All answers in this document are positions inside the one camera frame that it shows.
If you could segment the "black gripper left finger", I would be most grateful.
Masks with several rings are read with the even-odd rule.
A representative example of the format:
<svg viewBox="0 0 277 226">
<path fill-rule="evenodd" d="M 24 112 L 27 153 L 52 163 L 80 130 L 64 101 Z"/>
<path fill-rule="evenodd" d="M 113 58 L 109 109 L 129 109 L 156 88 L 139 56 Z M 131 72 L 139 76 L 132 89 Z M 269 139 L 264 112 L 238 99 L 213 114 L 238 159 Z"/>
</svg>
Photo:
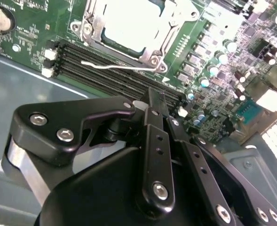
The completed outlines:
<svg viewBox="0 0 277 226">
<path fill-rule="evenodd" d="M 4 159 L 10 176 L 29 187 L 43 205 L 52 190 L 73 177 L 77 154 L 124 141 L 109 163 L 137 154 L 140 209 L 169 213 L 175 204 L 163 93 L 149 89 L 140 100 L 123 96 L 22 105 L 15 109 Z"/>
</svg>

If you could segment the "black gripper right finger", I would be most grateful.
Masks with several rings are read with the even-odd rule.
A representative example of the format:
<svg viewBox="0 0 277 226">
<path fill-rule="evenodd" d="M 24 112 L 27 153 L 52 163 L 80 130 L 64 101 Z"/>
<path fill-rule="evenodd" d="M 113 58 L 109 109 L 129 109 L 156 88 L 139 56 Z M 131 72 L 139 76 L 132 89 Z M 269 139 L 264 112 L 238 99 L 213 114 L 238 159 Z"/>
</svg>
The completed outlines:
<svg viewBox="0 0 277 226">
<path fill-rule="evenodd" d="M 193 178 L 207 226 L 277 226 L 277 209 L 208 141 L 166 119 L 172 144 Z"/>
</svg>

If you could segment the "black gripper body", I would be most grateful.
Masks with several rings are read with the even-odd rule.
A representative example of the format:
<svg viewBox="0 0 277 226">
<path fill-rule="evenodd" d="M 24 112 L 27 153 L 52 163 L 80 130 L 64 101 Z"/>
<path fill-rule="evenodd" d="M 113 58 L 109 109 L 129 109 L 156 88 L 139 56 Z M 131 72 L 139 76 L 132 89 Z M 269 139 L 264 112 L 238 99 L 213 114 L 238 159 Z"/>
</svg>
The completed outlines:
<svg viewBox="0 0 277 226">
<path fill-rule="evenodd" d="M 175 206 L 150 219 L 136 203 L 138 157 L 124 149 L 61 182 L 42 206 L 38 226 L 222 226 L 198 197 L 182 166 L 173 163 Z"/>
</svg>

